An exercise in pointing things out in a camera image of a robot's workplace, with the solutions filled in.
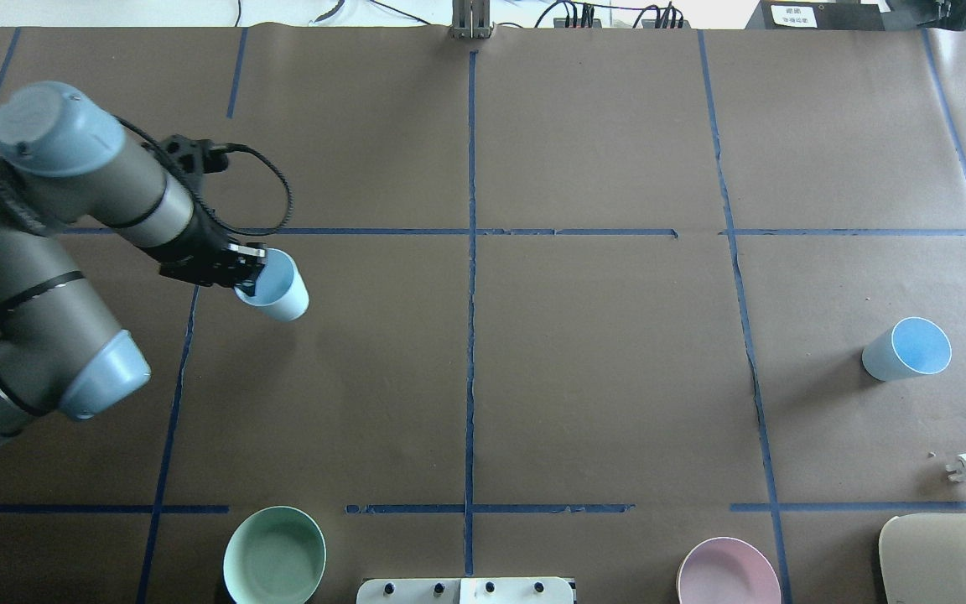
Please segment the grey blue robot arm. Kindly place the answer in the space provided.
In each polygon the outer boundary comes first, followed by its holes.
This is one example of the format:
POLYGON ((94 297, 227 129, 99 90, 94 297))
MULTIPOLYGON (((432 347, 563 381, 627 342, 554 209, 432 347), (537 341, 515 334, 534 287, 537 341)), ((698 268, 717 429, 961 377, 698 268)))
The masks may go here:
POLYGON ((253 294, 269 252, 205 206, 199 176, 61 81, 0 106, 0 447, 46 415, 91 419, 150 379, 149 364, 58 234, 89 216, 166 278, 253 294))

